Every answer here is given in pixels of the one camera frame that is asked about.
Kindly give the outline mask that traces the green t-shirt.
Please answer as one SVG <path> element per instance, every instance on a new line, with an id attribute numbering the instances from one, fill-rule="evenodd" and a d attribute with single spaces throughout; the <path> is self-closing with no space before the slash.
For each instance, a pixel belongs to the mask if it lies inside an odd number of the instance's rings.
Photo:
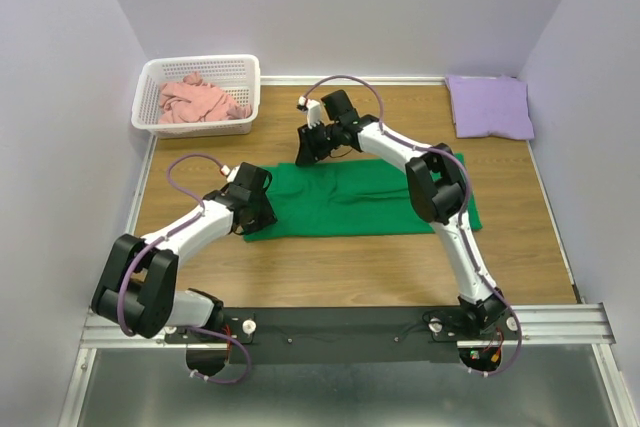
<path id="1" fill-rule="evenodd" d="M 247 242 L 434 232 L 410 204 L 406 175 L 380 159 L 265 169 L 273 176 L 267 196 L 277 221 Z"/>

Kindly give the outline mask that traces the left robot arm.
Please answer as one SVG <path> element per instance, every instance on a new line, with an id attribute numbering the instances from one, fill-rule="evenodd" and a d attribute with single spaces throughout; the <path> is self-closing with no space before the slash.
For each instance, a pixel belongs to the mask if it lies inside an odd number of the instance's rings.
<path id="1" fill-rule="evenodd" d="M 91 299 L 95 314 L 130 337 L 152 338 L 166 327 L 225 332 L 224 303 L 197 289 L 178 292 L 178 271 L 212 242 L 259 232 L 277 218 L 267 196 L 271 172 L 245 162 L 222 172 L 227 183 L 190 213 L 151 234 L 114 241 Z"/>

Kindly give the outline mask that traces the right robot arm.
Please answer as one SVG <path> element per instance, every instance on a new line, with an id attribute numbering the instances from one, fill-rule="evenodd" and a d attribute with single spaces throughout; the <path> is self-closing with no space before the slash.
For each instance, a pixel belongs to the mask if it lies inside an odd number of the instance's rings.
<path id="1" fill-rule="evenodd" d="M 343 90 L 320 101 L 301 96 L 306 114 L 298 128 L 298 166 L 311 166 L 340 146 L 374 155 L 406 175 L 411 206 L 438 235 L 458 286 L 463 324 L 472 336 L 505 321 L 521 336 L 521 325 L 486 267 L 470 223 L 471 182 L 445 144 L 413 141 L 388 128 L 382 118 L 361 116 Z"/>

